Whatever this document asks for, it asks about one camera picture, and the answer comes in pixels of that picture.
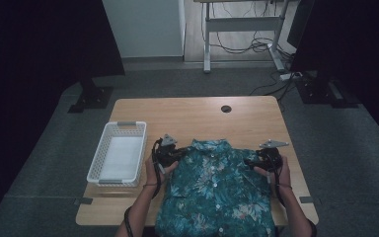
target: plastic basket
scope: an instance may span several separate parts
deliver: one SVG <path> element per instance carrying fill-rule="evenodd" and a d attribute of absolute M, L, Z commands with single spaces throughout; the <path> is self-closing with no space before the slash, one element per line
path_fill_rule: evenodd
<path fill-rule="evenodd" d="M 112 121 L 104 128 L 87 180 L 100 187 L 136 187 L 146 147 L 146 122 Z"/>

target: hawaiian shirt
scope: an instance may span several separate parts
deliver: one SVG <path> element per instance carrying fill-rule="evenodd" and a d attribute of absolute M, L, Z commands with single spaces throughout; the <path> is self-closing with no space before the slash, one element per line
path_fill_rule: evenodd
<path fill-rule="evenodd" d="M 168 236 L 274 236 L 266 178 L 243 159 L 255 151 L 233 149 L 225 139 L 188 148 L 167 185 L 156 233 Z"/>

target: table leg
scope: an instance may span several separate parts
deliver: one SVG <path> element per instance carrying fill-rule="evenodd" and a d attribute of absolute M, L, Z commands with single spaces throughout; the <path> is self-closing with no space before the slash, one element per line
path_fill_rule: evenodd
<path fill-rule="evenodd" d="M 205 9 L 204 73 L 210 73 L 210 3 Z"/>
<path fill-rule="evenodd" d="M 284 0 L 284 6 L 282 7 L 281 14 L 279 15 L 279 22 L 278 22 L 277 29 L 275 31 L 275 36 L 273 37 L 273 42 L 271 45 L 268 45 L 269 53 L 272 56 L 276 69 L 279 72 L 285 71 L 284 65 L 281 62 L 281 55 L 279 54 L 277 47 L 278 47 L 279 37 L 282 31 L 282 26 L 284 25 L 285 14 L 287 12 L 287 8 L 288 8 L 288 0 Z"/>

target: person's hand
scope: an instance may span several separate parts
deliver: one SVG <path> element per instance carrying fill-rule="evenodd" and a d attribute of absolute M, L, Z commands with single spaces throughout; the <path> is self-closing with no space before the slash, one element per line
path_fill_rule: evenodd
<path fill-rule="evenodd" d="M 164 168 L 165 175 L 162 174 L 162 172 L 159 172 L 162 183 L 165 181 L 165 176 L 169 175 L 173 170 L 175 170 L 178 167 L 178 164 L 179 164 L 178 161 L 176 161 L 170 167 Z M 155 167 L 153 166 L 152 157 L 149 157 L 146 160 L 146 176 L 147 176 L 146 185 L 157 184 Z"/>
<path fill-rule="evenodd" d="M 279 183 L 283 186 L 291 186 L 291 179 L 290 179 L 290 169 L 288 167 L 287 163 L 287 157 L 281 155 L 282 158 L 282 167 L 279 168 L 276 172 L 279 174 Z M 266 176 L 266 170 L 260 168 L 260 167 L 254 167 L 254 171 L 257 172 L 260 175 Z M 273 173 L 269 173 L 270 182 L 272 184 L 275 184 L 275 175 Z"/>

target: desk frame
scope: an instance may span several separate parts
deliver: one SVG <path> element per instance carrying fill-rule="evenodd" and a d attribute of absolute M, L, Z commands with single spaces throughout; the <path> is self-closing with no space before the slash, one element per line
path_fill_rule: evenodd
<path fill-rule="evenodd" d="M 216 2 L 227 2 L 225 0 L 194 0 L 201 4 L 206 4 L 205 9 L 205 45 L 204 45 L 204 73 L 210 73 L 210 33 L 212 32 L 254 32 L 254 31 L 275 31 L 272 43 L 268 44 L 269 53 L 279 72 L 284 72 L 285 68 L 281 62 L 281 55 L 277 47 L 281 35 L 285 14 L 289 0 L 284 0 L 284 5 L 279 17 L 254 17 L 254 18 L 210 18 L 210 4 Z"/>

